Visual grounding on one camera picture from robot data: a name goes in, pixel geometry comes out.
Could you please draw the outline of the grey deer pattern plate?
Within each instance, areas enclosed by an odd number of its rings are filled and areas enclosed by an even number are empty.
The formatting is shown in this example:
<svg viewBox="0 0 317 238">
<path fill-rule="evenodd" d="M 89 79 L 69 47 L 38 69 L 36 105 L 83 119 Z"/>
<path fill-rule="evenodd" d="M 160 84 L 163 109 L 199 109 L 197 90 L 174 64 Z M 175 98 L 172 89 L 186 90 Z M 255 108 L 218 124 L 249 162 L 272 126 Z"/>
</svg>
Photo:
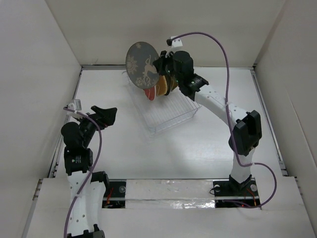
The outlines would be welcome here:
<svg viewBox="0 0 317 238">
<path fill-rule="evenodd" d="M 136 42 L 128 50 L 125 66 L 131 82 L 141 89 L 154 87 L 159 74 L 153 62 L 159 58 L 155 48 L 147 42 Z"/>
</svg>

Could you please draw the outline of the yellow woven bamboo plate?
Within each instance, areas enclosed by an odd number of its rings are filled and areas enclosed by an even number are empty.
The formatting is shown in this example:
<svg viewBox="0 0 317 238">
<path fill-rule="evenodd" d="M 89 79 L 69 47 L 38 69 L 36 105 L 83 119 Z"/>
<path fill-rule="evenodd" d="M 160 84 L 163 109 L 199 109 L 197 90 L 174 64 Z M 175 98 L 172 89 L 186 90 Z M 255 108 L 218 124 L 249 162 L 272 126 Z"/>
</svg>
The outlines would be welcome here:
<svg viewBox="0 0 317 238">
<path fill-rule="evenodd" d="M 178 82 L 172 79 L 170 84 L 170 91 L 172 92 L 177 87 L 178 87 Z"/>
</svg>

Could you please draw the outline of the square woven bamboo tray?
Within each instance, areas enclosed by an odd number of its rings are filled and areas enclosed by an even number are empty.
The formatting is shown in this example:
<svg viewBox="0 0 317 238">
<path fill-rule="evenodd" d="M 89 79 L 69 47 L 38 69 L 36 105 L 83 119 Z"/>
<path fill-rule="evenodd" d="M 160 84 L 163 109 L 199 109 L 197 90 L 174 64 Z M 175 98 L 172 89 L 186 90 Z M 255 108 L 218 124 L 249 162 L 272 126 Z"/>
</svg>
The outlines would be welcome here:
<svg viewBox="0 0 317 238">
<path fill-rule="evenodd" d="M 164 76 L 160 76 L 156 84 L 156 96 L 164 96 L 168 91 L 168 84 Z"/>
</svg>

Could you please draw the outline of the red and teal plate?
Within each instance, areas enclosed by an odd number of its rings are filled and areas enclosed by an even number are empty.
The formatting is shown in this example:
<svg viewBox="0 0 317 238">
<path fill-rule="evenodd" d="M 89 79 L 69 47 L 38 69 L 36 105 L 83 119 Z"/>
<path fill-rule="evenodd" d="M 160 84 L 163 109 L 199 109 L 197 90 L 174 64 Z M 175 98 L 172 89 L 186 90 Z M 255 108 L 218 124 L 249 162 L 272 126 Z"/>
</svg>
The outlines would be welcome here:
<svg viewBox="0 0 317 238">
<path fill-rule="evenodd" d="M 146 97 L 150 100 L 153 101 L 155 100 L 156 97 L 158 97 L 158 89 L 157 86 L 148 88 L 148 89 L 144 89 L 144 93 L 146 95 Z"/>
</svg>

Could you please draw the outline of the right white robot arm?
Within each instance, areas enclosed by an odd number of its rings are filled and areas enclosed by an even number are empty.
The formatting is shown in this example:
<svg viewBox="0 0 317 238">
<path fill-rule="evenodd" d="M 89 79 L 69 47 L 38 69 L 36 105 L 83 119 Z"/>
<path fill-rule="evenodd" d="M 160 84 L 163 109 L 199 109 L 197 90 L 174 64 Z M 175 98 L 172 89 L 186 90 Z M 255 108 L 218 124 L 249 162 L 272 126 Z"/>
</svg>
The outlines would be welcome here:
<svg viewBox="0 0 317 238">
<path fill-rule="evenodd" d="M 229 103 L 206 79 L 194 72 L 193 59 L 186 51 L 170 54 L 162 51 L 153 65 L 159 75 L 177 81 L 183 95 L 207 108 L 226 124 L 230 133 L 228 144 L 233 151 L 229 189 L 240 195 L 251 181 L 254 150 L 262 138 L 260 114 Z"/>
</svg>

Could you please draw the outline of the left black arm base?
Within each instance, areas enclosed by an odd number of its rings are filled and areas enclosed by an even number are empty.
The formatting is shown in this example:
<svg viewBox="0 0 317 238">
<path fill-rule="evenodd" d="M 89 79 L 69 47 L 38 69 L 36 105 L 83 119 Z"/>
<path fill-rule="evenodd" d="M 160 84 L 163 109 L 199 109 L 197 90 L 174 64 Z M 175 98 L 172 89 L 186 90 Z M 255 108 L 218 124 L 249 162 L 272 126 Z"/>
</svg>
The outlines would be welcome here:
<svg viewBox="0 0 317 238">
<path fill-rule="evenodd" d="M 125 208 L 126 182 L 127 180 L 120 179 L 111 179 L 109 181 L 109 187 L 104 194 L 102 208 Z"/>
</svg>

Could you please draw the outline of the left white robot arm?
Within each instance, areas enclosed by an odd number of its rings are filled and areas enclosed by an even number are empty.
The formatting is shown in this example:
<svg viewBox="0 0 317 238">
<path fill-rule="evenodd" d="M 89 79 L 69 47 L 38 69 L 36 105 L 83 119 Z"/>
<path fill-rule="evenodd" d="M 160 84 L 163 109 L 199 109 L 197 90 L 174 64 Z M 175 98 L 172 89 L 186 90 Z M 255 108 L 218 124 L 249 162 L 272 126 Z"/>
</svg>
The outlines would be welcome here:
<svg viewBox="0 0 317 238">
<path fill-rule="evenodd" d="M 101 151 L 93 155 L 89 144 L 94 134 L 101 133 L 115 122 L 117 108 L 91 107 L 93 114 L 83 114 L 72 105 L 64 107 L 76 119 L 61 128 L 65 144 L 64 166 L 70 188 L 70 206 L 63 228 L 65 238 L 103 238 L 99 226 L 103 198 L 110 192 L 104 171 L 95 172 Z"/>
</svg>

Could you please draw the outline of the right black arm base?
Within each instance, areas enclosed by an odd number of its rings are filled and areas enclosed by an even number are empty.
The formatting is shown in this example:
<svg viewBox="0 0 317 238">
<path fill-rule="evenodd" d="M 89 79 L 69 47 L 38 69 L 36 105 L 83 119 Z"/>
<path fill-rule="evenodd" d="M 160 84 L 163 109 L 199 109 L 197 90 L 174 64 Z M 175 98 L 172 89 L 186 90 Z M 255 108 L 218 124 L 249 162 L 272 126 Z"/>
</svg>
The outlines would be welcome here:
<svg viewBox="0 0 317 238">
<path fill-rule="evenodd" d="M 255 178 L 239 184 L 231 177 L 212 181 L 209 193 L 214 196 L 216 208 L 246 208 L 261 204 Z"/>
</svg>

